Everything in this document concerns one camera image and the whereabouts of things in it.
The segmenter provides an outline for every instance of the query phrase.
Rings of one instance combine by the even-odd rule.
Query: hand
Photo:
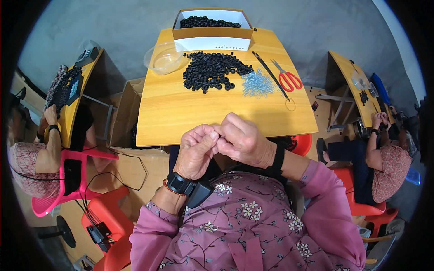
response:
[[[217,141],[217,149],[221,154],[263,169],[273,164],[276,144],[266,139],[253,122],[229,113],[221,125],[214,125],[214,129],[221,134]]]
[[[381,113],[376,113],[373,117],[372,117],[372,128],[374,129],[379,129],[380,127],[380,123],[381,123]]]
[[[40,135],[44,135],[45,129],[48,127],[47,119],[45,119],[45,115],[43,114],[41,117],[41,121],[39,122],[38,133]]]
[[[217,153],[218,133],[202,124],[181,137],[178,159],[173,171],[188,180],[197,180],[207,171],[211,158]]]
[[[392,110],[392,114],[393,114],[393,115],[396,115],[396,114],[397,114],[397,113],[396,113],[395,106],[391,105],[391,106],[390,106],[390,110]]]
[[[380,119],[385,125],[387,125],[387,123],[389,122],[389,117],[386,112],[381,113]]]
[[[44,117],[48,125],[57,125],[57,113],[55,104],[45,110]]]

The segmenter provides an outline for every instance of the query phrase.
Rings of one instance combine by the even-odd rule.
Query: pink floral shirt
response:
[[[35,198],[57,197],[60,193],[60,181],[37,181],[17,174],[17,172],[35,179],[58,179],[59,173],[36,173],[36,158],[44,143],[18,142],[8,150],[8,160],[13,179],[21,189]]]
[[[398,141],[380,148],[383,171],[374,170],[372,198],[381,203],[392,197],[401,187],[411,165],[411,156],[398,146]]]
[[[361,270],[366,252],[345,187],[311,161],[299,184],[311,198],[298,218],[277,180],[229,172],[214,193],[178,217],[152,201],[130,236],[131,270]]]

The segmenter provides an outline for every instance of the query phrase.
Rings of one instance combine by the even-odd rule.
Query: black shoe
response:
[[[318,161],[323,162],[326,165],[327,162],[324,160],[324,154],[322,153],[323,151],[327,151],[327,146],[324,139],[320,137],[316,141],[316,152],[318,153]]]

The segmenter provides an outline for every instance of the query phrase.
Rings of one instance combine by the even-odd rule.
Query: blue container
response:
[[[418,186],[421,184],[421,175],[414,168],[410,168],[408,170],[407,176],[405,177],[405,180]]]
[[[383,98],[383,101],[387,105],[391,105],[389,100],[389,95],[387,95],[386,89],[384,88],[383,82],[375,73],[371,77],[371,81],[374,83],[377,88],[378,94]]]

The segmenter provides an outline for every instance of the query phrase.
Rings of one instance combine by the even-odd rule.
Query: red plastic chair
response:
[[[300,134],[292,138],[292,140],[297,140],[297,146],[292,151],[292,153],[306,156],[312,146],[312,134]]]
[[[93,199],[96,196],[101,195],[101,193],[93,192],[90,189],[86,190],[87,187],[87,174],[86,174],[86,162],[87,162],[87,156],[91,157],[100,157],[100,158],[106,158],[111,160],[118,160],[119,157],[116,154],[110,154],[105,153],[99,150],[84,150],[82,152],[79,151],[73,151],[73,150],[62,150],[62,156],[60,158],[60,169],[59,169],[59,175],[61,179],[65,178],[65,168],[63,167],[63,163],[65,162],[65,159],[73,159],[73,160],[80,160],[82,162],[82,168],[81,168],[81,183],[80,187],[77,191],[72,192],[71,194],[64,196],[65,193],[65,181],[60,180],[60,193],[57,197],[51,197],[51,198],[33,198],[32,197],[32,209],[36,216],[43,217],[44,215],[48,214],[53,210],[54,207],[56,207],[59,204],[68,202],[70,200],[75,199],[81,199],[85,197],[85,191],[86,191],[86,199]]]
[[[351,167],[334,168],[336,176],[342,180],[346,188],[346,195],[351,209],[351,215],[366,216],[365,220],[374,224],[370,238],[378,237],[380,226],[390,223],[398,214],[397,208],[386,208],[386,202],[375,206],[356,203],[354,200],[353,170]]]
[[[104,222],[112,233],[108,237],[116,241],[108,252],[103,252],[104,257],[95,264],[94,271],[120,271],[131,263],[129,237],[133,233],[134,224],[118,206],[118,201],[128,194],[128,188],[123,186],[95,197],[88,205],[88,210],[96,222]],[[85,214],[82,216],[81,223],[85,230],[92,225]]]

